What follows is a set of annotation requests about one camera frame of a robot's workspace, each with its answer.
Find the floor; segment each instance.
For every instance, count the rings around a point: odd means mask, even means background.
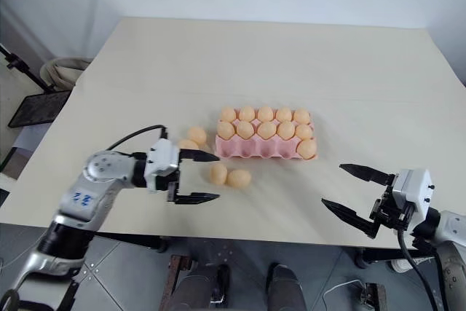
[[[0,293],[12,283],[30,248],[43,234],[38,227],[0,224]],[[96,237],[87,254],[73,310],[158,310],[172,254],[191,255],[201,263],[224,263],[232,269],[230,307],[266,310],[264,284],[271,262],[287,264],[301,282],[308,310],[325,310],[322,295],[336,284],[358,278],[381,283],[388,310],[430,310],[421,282],[412,272],[398,274],[386,263],[358,269],[354,248],[241,240],[172,238],[165,253]],[[435,263],[420,265],[438,293]],[[327,294],[328,310],[367,310],[358,303],[360,288],[349,285]]]

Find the egg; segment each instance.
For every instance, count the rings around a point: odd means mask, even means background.
[[[281,109],[277,110],[277,113],[275,114],[275,118],[279,122],[284,122],[286,120],[291,122],[291,119],[292,119],[291,110],[288,107],[282,107]]]
[[[236,119],[236,111],[232,107],[224,107],[220,113],[222,122],[233,122]]]
[[[240,110],[240,115],[238,116],[240,120],[250,122],[256,118],[256,111],[251,106],[245,106]]]
[[[274,112],[268,106],[262,106],[257,112],[257,119],[261,122],[270,122],[274,119]]]
[[[207,134],[201,127],[190,127],[188,130],[188,139],[202,146],[207,140]]]
[[[229,140],[234,135],[234,126],[228,122],[218,122],[217,135],[224,140]]]
[[[296,127],[296,136],[301,140],[309,140],[314,135],[312,128],[306,124],[300,124]]]
[[[289,140],[294,136],[294,124],[288,120],[280,123],[280,125],[278,125],[277,134],[283,140]]]
[[[233,170],[226,177],[226,183],[234,188],[240,189],[246,187],[252,179],[252,176],[247,170]]]
[[[254,135],[254,127],[251,123],[242,120],[236,126],[236,133],[245,140],[248,140],[252,135]]]
[[[264,140],[268,140],[277,133],[277,126],[272,122],[264,122],[257,128],[257,135]]]
[[[299,124],[309,124],[311,122],[311,115],[306,109],[297,109],[294,111],[293,120]]]
[[[223,185],[226,181],[228,170],[226,166],[220,162],[215,163],[210,167],[210,182],[214,185]]]
[[[305,160],[315,156],[317,152],[317,143],[315,140],[303,140],[296,147],[296,152],[303,157]]]
[[[193,140],[181,140],[180,142],[178,142],[178,148],[179,149],[199,149],[199,146]]]

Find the table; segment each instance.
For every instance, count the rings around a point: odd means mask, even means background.
[[[391,248],[341,222],[320,202],[368,217],[384,188],[357,180],[342,162],[385,172],[429,168],[432,206],[465,211],[466,90],[425,30],[343,25],[124,18],[79,79],[0,208],[0,221],[48,226],[86,158],[141,127],[168,126],[178,141],[192,125],[213,147],[222,106],[305,107],[319,158],[228,160],[253,183],[207,182],[206,164],[184,162],[181,192],[219,193],[196,206],[166,194],[124,190],[102,230]],[[146,151],[158,132],[119,147]]]

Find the pink egg carton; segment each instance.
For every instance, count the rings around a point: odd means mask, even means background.
[[[240,121],[235,119],[232,124],[236,127]],[[274,119],[272,122],[275,125],[279,125],[279,121]],[[261,121],[254,119],[251,121],[251,124],[254,126],[255,132],[257,132],[257,127],[261,124]],[[312,122],[309,126],[314,130],[314,125]],[[300,159],[301,157],[296,152],[296,147],[301,142],[301,139],[297,136],[290,138],[289,140],[283,140],[279,135],[275,134],[268,140],[264,140],[257,133],[254,133],[248,140],[240,137],[238,134],[234,134],[229,140],[224,140],[220,136],[216,135],[216,155],[221,158],[230,158],[230,157],[262,157],[262,158],[272,158],[279,157],[286,160],[290,159]],[[317,155],[309,158],[309,160],[316,159]]]

